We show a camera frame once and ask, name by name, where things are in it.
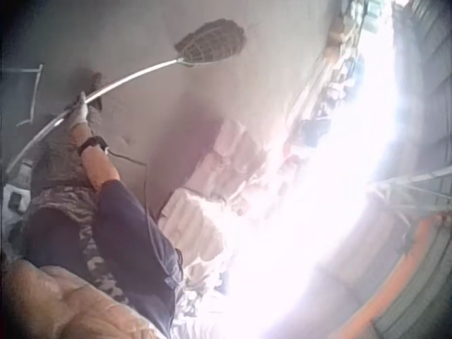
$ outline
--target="watch strap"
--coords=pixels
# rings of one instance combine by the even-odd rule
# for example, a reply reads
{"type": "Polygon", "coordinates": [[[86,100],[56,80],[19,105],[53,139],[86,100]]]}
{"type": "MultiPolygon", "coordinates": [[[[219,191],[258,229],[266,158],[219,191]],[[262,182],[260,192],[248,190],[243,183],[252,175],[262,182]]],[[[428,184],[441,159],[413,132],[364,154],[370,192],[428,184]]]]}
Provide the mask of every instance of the watch strap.
{"type": "Polygon", "coordinates": [[[88,138],[77,150],[78,155],[82,155],[83,151],[90,147],[90,146],[100,146],[100,148],[105,152],[105,154],[108,153],[108,145],[105,142],[104,138],[101,136],[91,136],[88,138]]]}

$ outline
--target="hand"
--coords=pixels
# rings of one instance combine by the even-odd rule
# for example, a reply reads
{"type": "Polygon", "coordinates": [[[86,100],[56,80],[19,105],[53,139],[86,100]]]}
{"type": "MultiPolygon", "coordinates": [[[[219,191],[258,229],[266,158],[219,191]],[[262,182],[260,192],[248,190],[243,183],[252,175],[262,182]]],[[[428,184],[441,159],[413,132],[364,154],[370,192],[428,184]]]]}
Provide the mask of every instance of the hand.
{"type": "Polygon", "coordinates": [[[79,124],[88,122],[88,106],[86,105],[85,92],[81,92],[78,98],[78,103],[74,107],[71,115],[69,116],[69,128],[73,129],[79,124]]]}

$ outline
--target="man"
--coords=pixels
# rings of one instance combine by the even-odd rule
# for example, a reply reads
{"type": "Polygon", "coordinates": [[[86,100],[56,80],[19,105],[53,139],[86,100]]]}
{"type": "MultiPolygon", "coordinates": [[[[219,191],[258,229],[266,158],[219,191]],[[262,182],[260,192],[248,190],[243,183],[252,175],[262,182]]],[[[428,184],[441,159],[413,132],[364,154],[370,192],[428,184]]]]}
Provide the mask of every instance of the man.
{"type": "MultiPolygon", "coordinates": [[[[99,87],[96,75],[92,89],[99,87]]],[[[81,93],[70,119],[41,147],[25,220],[25,258],[37,268],[66,269],[135,309],[168,338],[181,258],[121,183],[106,143],[90,128],[100,109],[99,100],[88,107],[81,93]]]]}

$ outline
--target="wire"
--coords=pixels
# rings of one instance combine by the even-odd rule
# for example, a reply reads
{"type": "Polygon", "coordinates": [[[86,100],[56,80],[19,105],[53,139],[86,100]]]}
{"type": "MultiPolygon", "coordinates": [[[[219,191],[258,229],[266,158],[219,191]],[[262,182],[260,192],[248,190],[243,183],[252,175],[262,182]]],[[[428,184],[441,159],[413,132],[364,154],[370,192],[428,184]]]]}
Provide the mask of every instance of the wire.
{"type": "MultiPolygon", "coordinates": [[[[145,221],[146,221],[146,225],[148,227],[148,237],[149,237],[149,242],[150,245],[153,245],[153,236],[152,236],[152,230],[150,228],[150,223],[149,223],[149,214],[148,214],[148,199],[147,199],[147,186],[148,186],[148,164],[146,164],[145,162],[141,162],[135,159],[132,159],[131,157],[127,157],[125,155],[121,155],[115,152],[112,152],[110,149],[108,150],[108,153],[113,155],[114,157],[120,158],[120,159],[124,159],[127,160],[129,162],[132,162],[133,164],[139,165],[139,166],[143,166],[145,167],[145,177],[144,177],[144,184],[143,184],[143,204],[144,204],[144,211],[145,211],[145,221]]],[[[180,250],[178,249],[174,249],[177,255],[177,263],[180,269],[180,272],[182,274],[182,277],[184,275],[184,271],[182,268],[182,253],[180,252],[180,250]]],[[[167,272],[167,269],[163,266],[163,264],[160,262],[160,266],[162,267],[162,269],[164,270],[164,272],[166,272],[166,274],[168,274],[168,276],[171,277],[170,272],[167,272]]]]}

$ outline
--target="metal frame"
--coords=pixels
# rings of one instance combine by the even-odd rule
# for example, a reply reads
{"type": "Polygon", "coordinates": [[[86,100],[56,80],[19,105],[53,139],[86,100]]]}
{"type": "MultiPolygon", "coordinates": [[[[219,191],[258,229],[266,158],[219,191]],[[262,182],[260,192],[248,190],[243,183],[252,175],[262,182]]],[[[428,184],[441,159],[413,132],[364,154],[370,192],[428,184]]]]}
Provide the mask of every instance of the metal frame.
{"type": "Polygon", "coordinates": [[[33,94],[32,94],[32,99],[31,99],[31,104],[30,104],[29,117],[26,120],[20,121],[16,125],[17,127],[25,125],[25,124],[32,124],[33,123],[33,119],[35,118],[35,105],[36,105],[36,97],[37,97],[37,88],[39,87],[39,84],[40,84],[41,74],[42,74],[42,69],[43,68],[44,68],[44,64],[40,64],[40,66],[37,69],[9,69],[9,68],[1,69],[1,71],[5,72],[5,73],[36,73],[35,85],[33,87],[33,94]]]}
{"type": "Polygon", "coordinates": [[[433,179],[443,179],[446,177],[452,177],[452,166],[438,169],[437,171],[428,172],[424,174],[418,174],[413,176],[395,177],[384,180],[382,182],[376,182],[369,185],[369,191],[373,191],[378,197],[383,199],[393,212],[405,223],[410,225],[409,218],[411,216],[425,216],[432,213],[437,214],[440,212],[452,211],[452,196],[429,189],[423,189],[415,186],[414,183],[425,182],[433,179]],[[408,203],[391,202],[392,193],[397,191],[408,203]],[[431,194],[433,196],[446,199],[448,205],[432,205],[416,203],[416,200],[411,195],[411,191],[418,191],[424,194],[431,194]]]}

